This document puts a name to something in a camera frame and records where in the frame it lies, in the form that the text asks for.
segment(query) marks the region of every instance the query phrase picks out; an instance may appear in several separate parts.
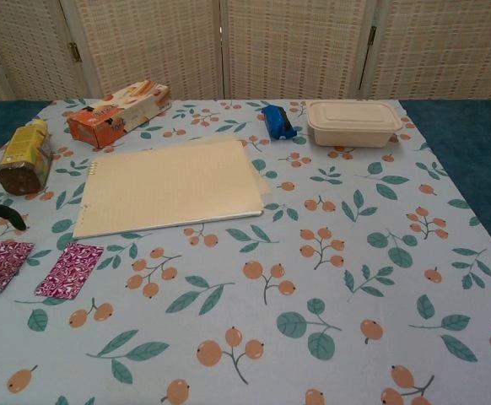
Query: floral tablecloth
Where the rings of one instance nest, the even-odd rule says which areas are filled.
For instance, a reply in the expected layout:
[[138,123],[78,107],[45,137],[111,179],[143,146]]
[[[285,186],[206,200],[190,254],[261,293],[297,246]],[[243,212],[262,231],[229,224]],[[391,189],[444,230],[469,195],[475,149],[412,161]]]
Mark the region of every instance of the floral tablecloth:
[[[491,403],[491,238],[397,102],[385,148],[315,146],[298,100],[273,103],[299,136],[271,142],[266,101],[226,100],[175,101],[101,150],[67,133],[89,102],[39,114],[44,191],[0,187],[30,227],[0,219],[0,241],[35,243],[0,294],[0,404]],[[261,217],[83,240],[105,252],[77,298],[34,295],[90,160],[221,133],[272,189]]]

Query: orange box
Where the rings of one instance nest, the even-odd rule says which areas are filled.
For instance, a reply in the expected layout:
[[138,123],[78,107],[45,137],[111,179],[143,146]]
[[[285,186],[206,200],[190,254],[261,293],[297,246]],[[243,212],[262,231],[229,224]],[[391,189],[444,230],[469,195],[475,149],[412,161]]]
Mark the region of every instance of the orange box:
[[137,82],[67,117],[73,139],[103,148],[170,107],[167,86]]

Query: teal floor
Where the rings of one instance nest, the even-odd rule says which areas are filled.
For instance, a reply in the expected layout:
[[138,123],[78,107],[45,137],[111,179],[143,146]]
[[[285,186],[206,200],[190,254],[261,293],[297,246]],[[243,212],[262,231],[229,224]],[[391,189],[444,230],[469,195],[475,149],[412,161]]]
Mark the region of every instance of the teal floor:
[[[0,101],[0,147],[48,104]],[[491,100],[410,100],[402,105],[491,234]]]

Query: beige container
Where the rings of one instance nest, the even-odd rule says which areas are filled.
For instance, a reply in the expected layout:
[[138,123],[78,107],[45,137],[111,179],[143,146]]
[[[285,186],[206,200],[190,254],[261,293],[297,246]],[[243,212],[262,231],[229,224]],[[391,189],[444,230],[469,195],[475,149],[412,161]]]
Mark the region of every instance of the beige container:
[[391,105],[373,100],[310,101],[307,122],[321,146],[382,148],[402,128]]

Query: container lid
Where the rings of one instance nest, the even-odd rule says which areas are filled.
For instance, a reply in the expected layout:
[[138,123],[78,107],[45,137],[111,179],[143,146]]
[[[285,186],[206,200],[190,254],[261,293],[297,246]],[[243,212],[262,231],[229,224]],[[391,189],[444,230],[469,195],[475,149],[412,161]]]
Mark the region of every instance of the container lid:
[[314,129],[394,132],[402,122],[391,105],[374,100],[316,100],[307,105],[307,121]]

